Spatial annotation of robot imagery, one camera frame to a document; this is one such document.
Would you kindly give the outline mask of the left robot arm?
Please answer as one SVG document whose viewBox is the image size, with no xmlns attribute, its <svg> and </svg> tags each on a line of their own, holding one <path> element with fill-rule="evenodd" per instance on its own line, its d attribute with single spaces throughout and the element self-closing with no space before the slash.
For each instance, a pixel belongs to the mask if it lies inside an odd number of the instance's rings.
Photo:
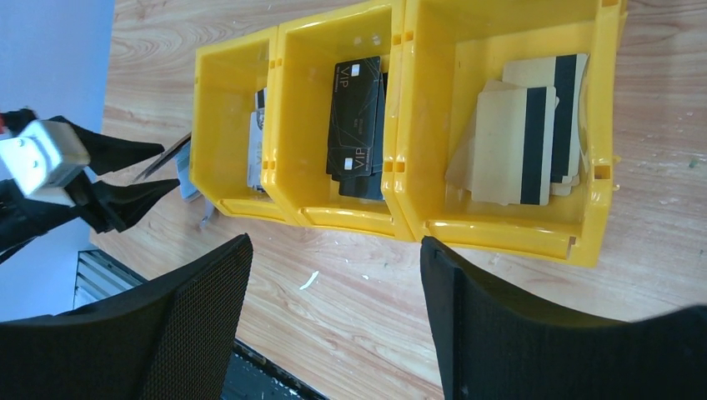
<svg viewBox="0 0 707 400">
<path fill-rule="evenodd" d="M 22 108 L 1 115 L 10 137 L 1 161 L 11 173 L 1 181 L 1 259 L 8 260 L 36 238 L 75 219 L 96 233 L 132 228 L 177 178 L 120 187 L 97 177 L 160 155 L 154 142 L 134 142 L 90 131 L 58 115 L 39 118 Z"/>
</svg>

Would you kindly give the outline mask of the yellow plastic end bin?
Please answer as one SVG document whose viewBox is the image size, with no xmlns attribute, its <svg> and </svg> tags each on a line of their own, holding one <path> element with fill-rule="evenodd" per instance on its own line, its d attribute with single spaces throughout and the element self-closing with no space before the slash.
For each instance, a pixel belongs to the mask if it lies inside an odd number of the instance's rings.
<svg viewBox="0 0 707 400">
<path fill-rule="evenodd" d="M 254 95 L 273 81 L 277 41 L 278 29 L 269 27 L 197 50 L 189 177 L 225 216 L 293 224 L 266 192 L 246 183 Z M 261 179 L 267 146 L 263 130 Z"/>
</svg>

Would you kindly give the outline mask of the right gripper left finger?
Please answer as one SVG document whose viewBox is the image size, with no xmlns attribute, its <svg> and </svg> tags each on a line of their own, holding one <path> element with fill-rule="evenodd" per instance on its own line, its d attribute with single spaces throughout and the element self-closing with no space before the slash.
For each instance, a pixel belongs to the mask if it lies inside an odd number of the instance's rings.
<svg viewBox="0 0 707 400">
<path fill-rule="evenodd" d="M 240 235 L 121 294 L 3 322 L 2 398 L 219 398 L 252 261 Z"/>
</svg>

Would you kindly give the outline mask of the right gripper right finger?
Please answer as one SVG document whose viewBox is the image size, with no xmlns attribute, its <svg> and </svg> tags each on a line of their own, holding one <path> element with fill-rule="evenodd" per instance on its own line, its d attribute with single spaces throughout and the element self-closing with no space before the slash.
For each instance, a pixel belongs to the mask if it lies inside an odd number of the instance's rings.
<svg viewBox="0 0 707 400">
<path fill-rule="evenodd" d="M 523 290 L 434 237 L 421 282 L 447 399 L 703 399 L 706 308 L 638 322 Z"/>
</svg>

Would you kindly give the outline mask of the beige striped cards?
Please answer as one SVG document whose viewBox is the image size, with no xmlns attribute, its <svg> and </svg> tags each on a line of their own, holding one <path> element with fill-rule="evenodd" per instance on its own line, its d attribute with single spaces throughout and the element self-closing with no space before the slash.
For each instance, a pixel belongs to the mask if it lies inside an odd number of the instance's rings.
<svg viewBox="0 0 707 400">
<path fill-rule="evenodd" d="M 589 56 L 507 62 L 489 80 L 445 174 L 474 202 L 546 206 L 579 183 L 579 96 Z"/>
</svg>

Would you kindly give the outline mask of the black cards in bin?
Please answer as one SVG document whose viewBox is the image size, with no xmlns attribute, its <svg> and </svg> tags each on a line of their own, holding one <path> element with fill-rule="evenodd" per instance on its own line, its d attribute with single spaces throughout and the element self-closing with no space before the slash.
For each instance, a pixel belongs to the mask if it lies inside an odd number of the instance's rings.
<svg viewBox="0 0 707 400">
<path fill-rule="evenodd" d="M 382 201 L 387 75 L 380 56 L 334 67 L 326 173 L 345 197 Z"/>
</svg>

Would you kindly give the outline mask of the pink leather card holder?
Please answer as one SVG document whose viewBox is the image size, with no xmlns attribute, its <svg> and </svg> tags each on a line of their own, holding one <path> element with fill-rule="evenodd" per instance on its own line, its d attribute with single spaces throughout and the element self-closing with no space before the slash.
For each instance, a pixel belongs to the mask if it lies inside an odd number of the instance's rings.
<svg viewBox="0 0 707 400">
<path fill-rule="evenodd" d="M 187 133 L 177 140 L 169 149 L 164 150 L 161 155 L 142 170 L 131 183 L 143 181 L 174 160 L 179 180 L 179 190 L 182 200 L 192 203 L 198 198 L 204 199 L 204 212 L 199 228 L 204 230 L 209 222 L 214 219 L 216 207 L 193 185 L 189 177 L 190 154 L 191 154 L 192 133 Z"/>
</svg>

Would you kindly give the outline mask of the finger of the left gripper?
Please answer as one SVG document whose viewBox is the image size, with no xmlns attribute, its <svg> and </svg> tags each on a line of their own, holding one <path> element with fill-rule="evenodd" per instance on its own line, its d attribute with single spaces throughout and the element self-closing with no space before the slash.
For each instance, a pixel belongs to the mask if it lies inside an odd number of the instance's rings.
<svg viewBox="0 0 707 400">
<path fill-rule="evenodd" d="M 88 167 L 97 175 L 114 173 L 133 164 L 159 156 L 164 147 L 154 142 L 134 142 L 89 131 L 69 121 L 64 116 L 55 116 L 50 121 L 66 123 L 77 135 L 88 151 Z"/>
<path fill-rule="evenodd" d="M 96 233 L 122 233 L 136 225 L 166 194 L 179 186 L 176 178 L 120 187 L 101 182 L 90 185 L 83 220 Z"/>
</svg>

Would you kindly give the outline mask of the grey cards in bin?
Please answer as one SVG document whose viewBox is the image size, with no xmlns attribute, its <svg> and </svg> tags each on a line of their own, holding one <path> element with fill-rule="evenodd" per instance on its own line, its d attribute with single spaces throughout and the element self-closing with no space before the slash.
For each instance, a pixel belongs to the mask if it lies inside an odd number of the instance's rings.
<svg viewBox="0 0 707 400">
<path fill-rule="evenodd" d="M 251 189 L 264 193 L 261 185 L 263 159 L 263 125 L 267 100 L 267 88 L 262 88 L 254 95 L 254 110 L 250 114 L 248 136 L 248 169 L 246 183 Z"/>
</svg>

